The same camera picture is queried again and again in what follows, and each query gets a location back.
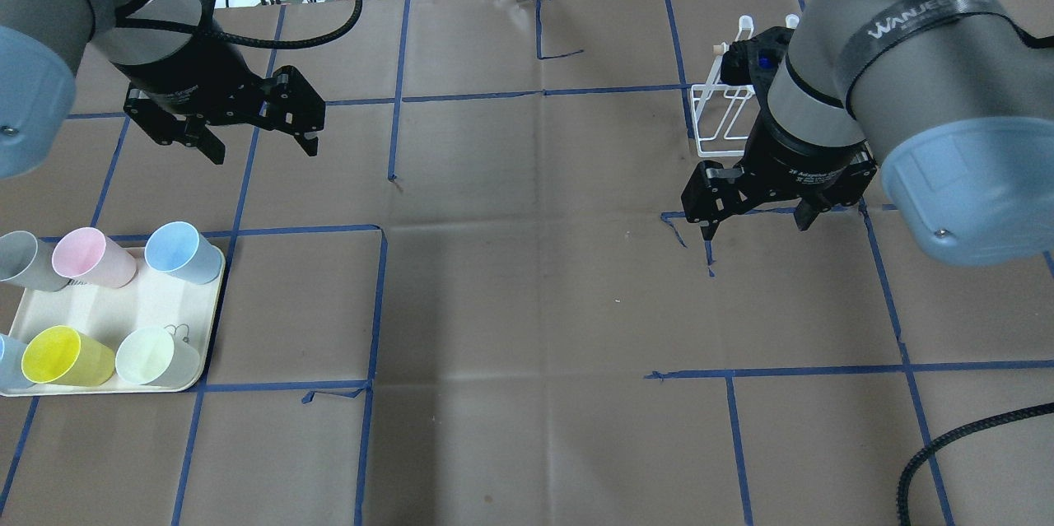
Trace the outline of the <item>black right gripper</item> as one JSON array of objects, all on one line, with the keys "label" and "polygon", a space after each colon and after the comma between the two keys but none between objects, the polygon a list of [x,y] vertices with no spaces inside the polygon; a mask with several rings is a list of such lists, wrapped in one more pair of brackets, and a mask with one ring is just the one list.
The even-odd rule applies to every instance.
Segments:
[{"label": "black right gripper", "polygon": [[705,241],[719,225],[765,203],[790,201],[795,226],[805,232],[835,206],[862,199],[878,165],[865,144],[813,147],[794,138],[769,114],[754,121],[744,154],[734,165],[703,160],[681,195],[685,217]]}]

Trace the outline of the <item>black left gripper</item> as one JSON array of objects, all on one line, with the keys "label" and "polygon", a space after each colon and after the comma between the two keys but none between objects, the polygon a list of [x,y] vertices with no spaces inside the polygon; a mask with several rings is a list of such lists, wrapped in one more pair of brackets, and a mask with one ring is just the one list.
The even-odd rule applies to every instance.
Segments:
[{"label": "black left gripper", "polygon": [[326,102],[300,69],[264,78],[239,50],[218,40],[192,40],[153,63],[125,65],[124,113],[158,147],[191,147],[222,165],[226,147],[212,126],[247,124],[293,137],[319,155]]}]

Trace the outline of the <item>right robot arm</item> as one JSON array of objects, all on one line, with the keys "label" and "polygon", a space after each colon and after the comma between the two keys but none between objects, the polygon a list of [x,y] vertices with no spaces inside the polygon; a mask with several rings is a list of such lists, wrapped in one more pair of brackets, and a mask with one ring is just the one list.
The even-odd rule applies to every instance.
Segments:
[{"label": "right robot arm", "polygon": [[704,160],[683,212],[723,220],[797,199],[807,230],[872,177],[930,258],[994,266],[1053,241],[1052,38],[999,0],[811,0],[797,27],[734,42],[720,79],[759,114],[734,165]]}]

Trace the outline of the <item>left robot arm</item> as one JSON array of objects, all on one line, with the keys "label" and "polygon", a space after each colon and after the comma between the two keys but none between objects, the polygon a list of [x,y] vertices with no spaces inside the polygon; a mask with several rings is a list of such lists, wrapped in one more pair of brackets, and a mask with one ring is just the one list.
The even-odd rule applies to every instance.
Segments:
[{"label": "left robot arm", "polygon": [[199,151],[215,165],[226,148],[214,126],[247,124],[319,151],[326,103],[293,66],[264,78],[241,47],[305,48],[313,39],[262,40],[225,32],[216,0],[2,0],[2,176],[48,158],[72,112],[84,50],[94,46],[128,78],[124,113],[158,147]]}]

